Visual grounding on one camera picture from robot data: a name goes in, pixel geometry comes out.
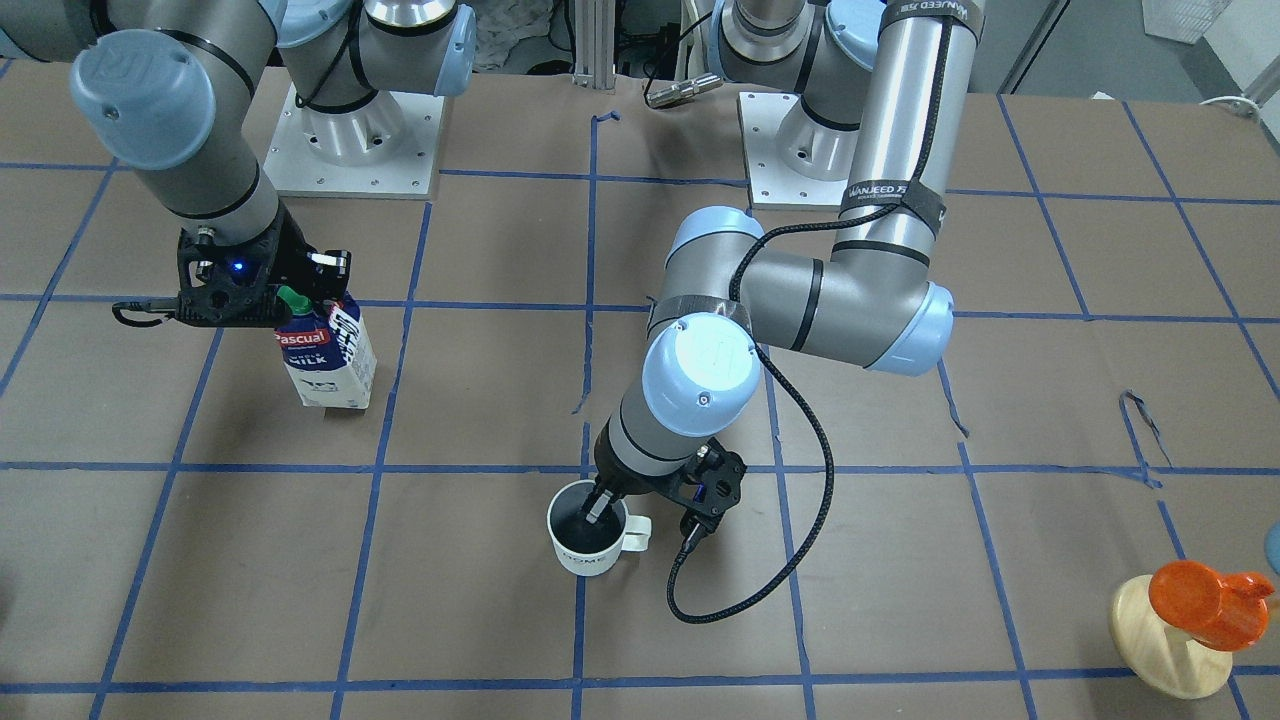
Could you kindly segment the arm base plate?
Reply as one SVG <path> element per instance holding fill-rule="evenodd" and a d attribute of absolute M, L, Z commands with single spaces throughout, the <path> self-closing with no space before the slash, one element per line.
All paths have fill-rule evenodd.
<path fill-rule="evenodd" d="M 809 117 L 803 96 L 739 95 L 751 201 L 759 209 L 840 211 L 859 129 L 832 129 Z"/>
<path fill-rule="evenodd" d="M 285 96 L 262 163 L 282 197 L 426 201 L 436 178 L 448 101 L 381 92 L 347 114 L 325 114 Z"/>

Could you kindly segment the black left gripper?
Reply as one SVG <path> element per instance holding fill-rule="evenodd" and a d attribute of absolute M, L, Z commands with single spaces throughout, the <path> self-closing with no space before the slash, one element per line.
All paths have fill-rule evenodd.
<path fill-rule="evenodd" d="M 627 468 L 607 438 L 595 442 L 594 456 L 598 475 L 582 501 L 582 516 L 590 527 L 600 521 L 613 502 L 626 496 L 658 493 L 685 507 L 680 523 L 684 536 L 695 530 L 709 536 L 741 500 L 746 465 L 739 454 L 728 451 L 716 438 L 709 438 L 673 471 L 658 477 Z"/>

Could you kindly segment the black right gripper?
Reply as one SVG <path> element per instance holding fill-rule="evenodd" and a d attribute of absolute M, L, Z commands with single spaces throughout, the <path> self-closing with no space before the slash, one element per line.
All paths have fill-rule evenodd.
<path fill-rule="evenodd" d="M 274 222 L 236 246 L 218 246 L 183 229 L 175 318 L 196 327 L 280 327 L 291 310 L 278 299 L 279 288 L 316 305 L 332 297 L 332 272 L 310 258 L 315 252 L 294 222 Z"/>

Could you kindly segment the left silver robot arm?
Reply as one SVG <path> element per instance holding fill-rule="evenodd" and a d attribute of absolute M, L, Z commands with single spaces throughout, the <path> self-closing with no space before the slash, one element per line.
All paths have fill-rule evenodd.
<path fill-rule="evenodd" d="M 954 300 L 929 279 L 983 36 L 983 1 L 718 1 L 708 65 L 797 95 L 801 152 L 852 141 L 820 177 L 827 222 L 765 232 L 736 208 L 690 214 L 668 251 L 637 379 L 596 439 L 590 527 L 623 497 L 668 497 L 748 406 L 759 347 L 919 375 L 941 359 Z"/>

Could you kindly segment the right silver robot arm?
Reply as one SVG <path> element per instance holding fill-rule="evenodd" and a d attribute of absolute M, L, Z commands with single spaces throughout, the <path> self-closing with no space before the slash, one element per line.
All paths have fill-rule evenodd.
<path fill-rule="evenodd" d="M 67 63 L 101 143 L 180 222 L 179 291 L 115 304 L 132 327 L 278 328 L 349 301 L 349 252 L 305 240 L 242 132 L 273 56 L 314 152 L 349 165 L 404 142 L 393 92 L 461 95 L 476 45 L 460 1 L 3 4 L 3 55 Z"/>

